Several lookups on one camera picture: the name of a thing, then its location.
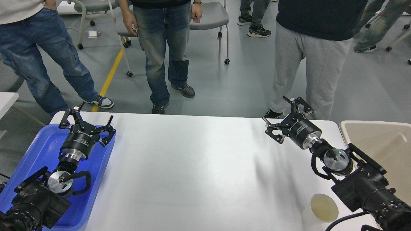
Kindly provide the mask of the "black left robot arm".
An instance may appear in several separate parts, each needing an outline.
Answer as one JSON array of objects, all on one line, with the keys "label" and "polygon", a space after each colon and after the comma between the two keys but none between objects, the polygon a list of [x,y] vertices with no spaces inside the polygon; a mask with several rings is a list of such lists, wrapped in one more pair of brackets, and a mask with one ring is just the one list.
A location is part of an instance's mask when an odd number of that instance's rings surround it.
[{"label": "black left robot arm", "polygon": [[43,127],[1,192],[2,231],[77,230],[91,211],[114,145],[106,125],[67,109]]}]

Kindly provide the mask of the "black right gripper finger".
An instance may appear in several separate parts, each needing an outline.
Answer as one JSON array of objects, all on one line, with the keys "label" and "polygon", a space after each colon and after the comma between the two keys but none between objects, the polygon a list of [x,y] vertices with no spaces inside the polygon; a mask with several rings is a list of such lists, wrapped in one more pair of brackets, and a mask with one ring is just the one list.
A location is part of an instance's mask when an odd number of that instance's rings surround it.
[{"label": "black right gripper finger", "polygon": [[[285,118],[280,123],[276,124],[272,124],[266,117],[262,117],[262,119],[266,122],[265,134],[270,136],[277,143],[282,144],[285,139],[285,135],[282,133],[282,129],[283,127],[287,126],[284,124]],[[281,131],[281,134],[274,134],[274,131]]]},{"label": "black right gripper finger", "polygon": [[286,121],[301,121],[307,119],[309,114],[314,113],[314,109],[301,97],[289,99],[283,96],[282,98],[291,104],[291,112],[285,117]]}]

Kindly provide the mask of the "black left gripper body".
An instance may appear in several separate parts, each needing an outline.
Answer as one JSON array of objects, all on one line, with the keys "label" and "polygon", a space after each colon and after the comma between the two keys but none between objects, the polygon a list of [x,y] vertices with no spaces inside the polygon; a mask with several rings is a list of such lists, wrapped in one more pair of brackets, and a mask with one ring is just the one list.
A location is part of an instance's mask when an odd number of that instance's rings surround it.
[{"label": "black left gripper body", "polygon": [[98,133],[91,134],[91,130],[82,131],[79,125],[74,125],[60,148],[60,153],[77,161],[87,160],[99,139]]}]

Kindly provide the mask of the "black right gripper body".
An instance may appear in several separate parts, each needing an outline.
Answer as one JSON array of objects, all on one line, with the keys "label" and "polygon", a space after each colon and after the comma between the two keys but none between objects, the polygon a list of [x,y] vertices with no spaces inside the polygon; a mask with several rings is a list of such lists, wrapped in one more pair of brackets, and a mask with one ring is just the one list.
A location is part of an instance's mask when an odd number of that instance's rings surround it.
[{"label": "black right gripper body", "polygon": [[320,140],[322,130],[308,119],[286,118],[282,123],[285,124],[281,129],[283,135],[289,137],[303,150],[312,148],[314,143]]}]

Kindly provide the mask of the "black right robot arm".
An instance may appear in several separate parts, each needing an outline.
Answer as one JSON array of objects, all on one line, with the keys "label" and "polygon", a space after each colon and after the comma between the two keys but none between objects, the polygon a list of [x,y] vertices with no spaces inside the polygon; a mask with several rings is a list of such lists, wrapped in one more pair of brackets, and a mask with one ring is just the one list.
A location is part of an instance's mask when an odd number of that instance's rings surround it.
[{"label": "black right robot arm", "polygon": [[279,114],[268,111],[263,116],[265,133],[280,144],[289,137],[299,148],[309,149],[313,172],[335,183],[332,191],[349,210],[362,210],[332,222],[326,230],[348,219],[370,214],[380,231],[409,231],[410,206],[395,196],[395,188],[387,188],[386,170],[352,143],[342,150],[321,138],[321,129],[307,119],[314,110],[303,98],[283,99],[291,104],[291,112],[282,122],[272,124],[269,118],[279,118]]}]

